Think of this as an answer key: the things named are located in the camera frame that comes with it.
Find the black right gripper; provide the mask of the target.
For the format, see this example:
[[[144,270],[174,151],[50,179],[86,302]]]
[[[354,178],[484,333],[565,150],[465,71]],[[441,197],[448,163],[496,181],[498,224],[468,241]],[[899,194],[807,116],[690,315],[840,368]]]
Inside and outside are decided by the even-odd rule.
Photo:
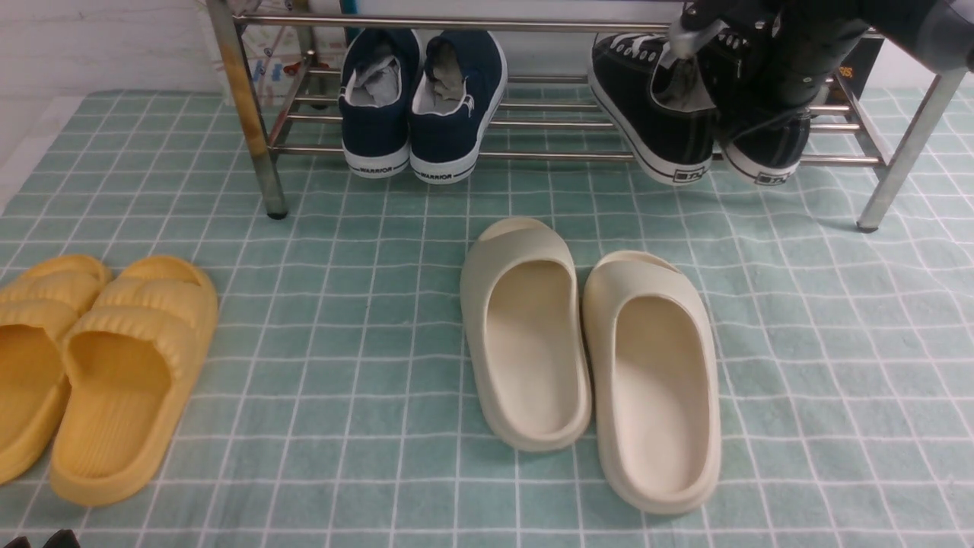
[[[669,27],[681,59],[730,29],[752,45],[731,84],[716,84],[718,136],[733,142],[805,111],[867,33],[849,1],[693,1]]]

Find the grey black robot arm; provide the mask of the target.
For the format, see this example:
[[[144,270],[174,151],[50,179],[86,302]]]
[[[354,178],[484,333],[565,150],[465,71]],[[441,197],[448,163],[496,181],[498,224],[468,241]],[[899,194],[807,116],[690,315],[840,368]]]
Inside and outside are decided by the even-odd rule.
[[[970,1],[695,1],[670,25],[669,46],[695,58],[726,29],[753,52],[737,80],[713,94],[723,140],[804,111],[870,29],[929,72],[972,70]]]

